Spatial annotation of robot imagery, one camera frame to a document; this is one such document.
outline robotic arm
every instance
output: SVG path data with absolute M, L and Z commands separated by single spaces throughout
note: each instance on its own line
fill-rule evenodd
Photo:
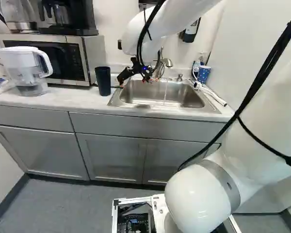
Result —
M 146 81 L 152 76 L 153 69 L 149 66 L 157 57 L 167 36 L 181 32 L 189 24 L 196 21 L 210 8 L 221 0 L 160 0 L 161 7 L 149 25 L 148 33 L 142 39 L 140 64 L 135 57 L 131 58 L 133 66 L 127 67 L 118 76 L 120 84 L 136 73 L 141 73 Z M 138 40 L 146 21 L 155 7 L 151 7 L 137 14 L 127 25 L 122 36 L 122 50 L 127 55 L 137 56 Z
M 148 28 L 152 40 L 148 34 L 144 36 L 141 51 L 144 64 L 150 64 L 166 36 L 181 31 L 219 1 L 166 0 Z M 146 10 L 146 18 L 152 11 L 153 8 Z M 138 40 L 144 24 L 143 12 L 128 24 L 122 38 L 126 54 L 138 56 Z M 281 36 L 277 44 L 285 41 L 284 49 L 291 32 L 286 29 L 283 34 L 288 37 Z M 273 50 L 269 57 L 278 60 L 283 50 L 279 54 Z M 263 65 L 257 78 L 266 79 L 277 60 L 271 66 Z M 137 59 L 134 61 L 136 66 L 143 67 Z M 272 85 L 255 94 L 259 87 L 254 99 L 245 98 L 243 103 L 247 103 L 242 103 L 240 108 L 242 105 L 243 108 L 232 117 L 219 150 L 168 181 L 166 204 L 181 232 L 213 231 L 258 190 L 291 176 L 291 61 Z M 170 233 L 167 229 L 170 228 L 165 226 L 165 232 Z

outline stainless steel sink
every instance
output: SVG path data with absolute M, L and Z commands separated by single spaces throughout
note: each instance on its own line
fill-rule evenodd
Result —
M 203 93 L 195 91 L 189 81 L 175 82 L 160 80 L 143 83 L 141 80 L 130 80 L 123 89 L 117 89 L 109 106 L 168 109 L 220 113 Z

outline blue cup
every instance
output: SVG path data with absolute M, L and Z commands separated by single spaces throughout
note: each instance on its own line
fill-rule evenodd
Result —
M 210 70 L 211 70 L 211 67 L 209 67 L 209 66 L 199 66 L 197 80 L 201 84 L 205 84 L 206 83 L 207 78 L 208 78 L 208 76 L 210 74 Z

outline white countertop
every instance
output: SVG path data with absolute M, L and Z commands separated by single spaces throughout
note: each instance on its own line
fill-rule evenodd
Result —
M 49 87 L 48 93 L 38 97 L 23 97 L 18 95 L 17 90 L 11 89 L 0 95 L 0 105 L 80 113 L 216 122 L 227 122 L 234 114 L 229 106 L 223 107 L 209 96 L 208 99 L 217 107 L 221 114 L 203 113 L 198 109 L 185 114 L 180 111 L 178 112 L 177 110 L 166 111 L 108 106 L 108 102 L 115 90 L 115 88 L 112 88 L 111 95 L 103 97 L 99 94 L 98 87 L 92 86 L 91 88 L 80 88 L 59 86 Z

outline black cup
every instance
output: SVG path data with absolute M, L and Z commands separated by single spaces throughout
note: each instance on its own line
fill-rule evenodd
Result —
M 110 95 L 111 94 L 110 67 L 96 67 L 95 73 L 100 95 L 101 96 Z

